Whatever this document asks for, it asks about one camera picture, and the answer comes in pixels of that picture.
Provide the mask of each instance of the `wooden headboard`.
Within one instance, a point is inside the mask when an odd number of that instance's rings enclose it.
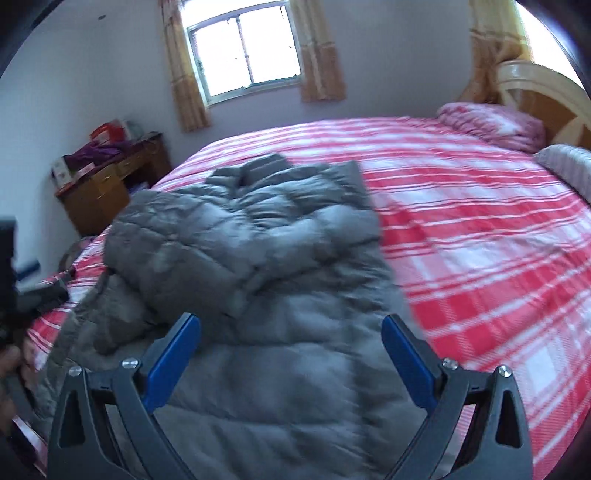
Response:
[[[564,75],[525,60],[497,69],[501,101],[544,122],[548,145],[569,144],[591,150],[591,100]]]

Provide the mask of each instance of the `pillow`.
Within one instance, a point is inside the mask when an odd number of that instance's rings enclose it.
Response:
[[[506,106],[447,103],[437,111],[437,119],[448,127],[497,147],[535,153],[545,146],[543,122]]]
[[[571,145],[550,145],[536,153],[534,159],[591,203],[591,152],[589,150]]]

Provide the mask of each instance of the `window pane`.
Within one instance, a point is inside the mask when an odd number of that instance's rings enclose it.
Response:
[[[236,19],[200,28],[195,32],[195,43],[209,95],[251,84]]]
[[[267,1],[269,0],[189,0],[184,4],[183,22],[186,27],[191,27],[218,15]]]
[[[255,82],[300,74],[285,7],[263,8],[242,14],[240,23]]]

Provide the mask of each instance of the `red plaid bedsheet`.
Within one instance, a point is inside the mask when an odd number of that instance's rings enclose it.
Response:
[[[359,163],[381,217],[383,252],[428,341],[466,368],[513,368],[535,478],[543,478],[591,398],[590,207],[531,156],[414,118],[322,121],[228,138],[155,188],[200,182],[217,167],[274,152],[299,164]],[[38,366],[103,271],[104,238],[77,260],[72,301],[32,329]]]

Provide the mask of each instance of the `screw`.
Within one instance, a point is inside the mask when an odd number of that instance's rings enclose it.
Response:
[[[131,370],[139,365],[139,360],[137,358],[126,358],[121,362],[121,366],[127,370]]]
[[[68,375],[71,377],[77,377],[82,373],[82,367],[80,365],[75,365],[74,367],[68,370]]]
[[[500,376],[505,377],[505,378],[509,378],[513,374],[513,372],[511,371],[511,368],[509,368],[506,365],[501,365],[498,368],[498,372],[499,372]]]
[[[441,362],[441,364],[445,368],[448,368],[449,370],[457,370],[457,367],[460,366],[460,364],[457,363],[457,360],[454,360],[453,358],[449,358],[449,357],[445,357],[443,359],[443,361]]]

